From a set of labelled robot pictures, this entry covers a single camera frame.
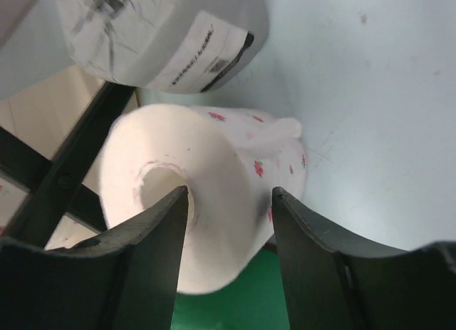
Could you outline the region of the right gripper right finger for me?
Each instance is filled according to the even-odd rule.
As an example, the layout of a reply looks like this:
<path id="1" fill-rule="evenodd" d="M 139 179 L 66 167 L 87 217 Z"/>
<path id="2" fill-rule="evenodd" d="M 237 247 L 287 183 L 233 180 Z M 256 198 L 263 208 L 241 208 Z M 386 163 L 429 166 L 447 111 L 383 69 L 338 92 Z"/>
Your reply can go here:
<path id="1" fill-rule="evenodd" d="M 455 243 L 404 251 L 366 239 L 281 187 L 272 213 L 292 329 L 453 329 Z"/>

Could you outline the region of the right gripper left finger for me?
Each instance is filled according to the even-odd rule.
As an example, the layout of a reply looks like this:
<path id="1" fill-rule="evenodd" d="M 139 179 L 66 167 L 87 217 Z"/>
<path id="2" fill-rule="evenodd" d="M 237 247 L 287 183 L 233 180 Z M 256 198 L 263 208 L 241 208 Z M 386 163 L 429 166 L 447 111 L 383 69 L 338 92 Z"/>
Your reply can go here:
<path id="1" fill-rule="evenodd" d="M 120 225 L 66 249 L 1 238 L 3 329 L 169 329 L 187 226 L 175 188 Z"/>

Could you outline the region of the white flowered paper roll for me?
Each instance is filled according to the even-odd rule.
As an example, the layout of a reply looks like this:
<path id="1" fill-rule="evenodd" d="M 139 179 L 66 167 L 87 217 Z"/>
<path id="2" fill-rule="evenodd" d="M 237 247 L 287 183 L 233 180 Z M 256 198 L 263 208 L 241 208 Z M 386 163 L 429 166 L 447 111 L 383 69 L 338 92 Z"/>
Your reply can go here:
<path id="1" fill-rule="evenodd" d="M 105 222 L 116 227 L 186 185 L 177 290 L 220 290 L 273 236 L 273 188 L 303 195 L 301 135 L 297 119 L 261 110 L 153 104 L 123 114 L 100 153 Z"/>

